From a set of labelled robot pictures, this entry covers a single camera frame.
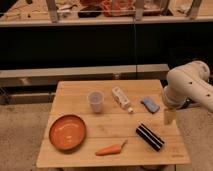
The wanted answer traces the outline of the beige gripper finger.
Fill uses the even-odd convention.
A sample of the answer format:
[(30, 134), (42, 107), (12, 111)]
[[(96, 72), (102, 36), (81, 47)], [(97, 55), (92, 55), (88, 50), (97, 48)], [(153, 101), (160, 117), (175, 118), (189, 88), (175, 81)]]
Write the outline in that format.
[(176, 120), (176, 111), (174, 109), (164, 110), (164, 124), (170, 125)]

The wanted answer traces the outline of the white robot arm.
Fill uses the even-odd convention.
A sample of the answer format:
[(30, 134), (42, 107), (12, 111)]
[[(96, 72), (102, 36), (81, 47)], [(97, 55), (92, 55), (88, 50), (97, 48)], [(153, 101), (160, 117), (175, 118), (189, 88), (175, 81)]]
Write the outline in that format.
[(187, 99), (197, 102), (213, 113), (213, 85), (209, 84), (210, 69), (203, 61), (193, 61), (171, 69), (166, 76), (162, 100), (166, 106), (164, 124), (170, 125), (176, 119), (176, 110)]

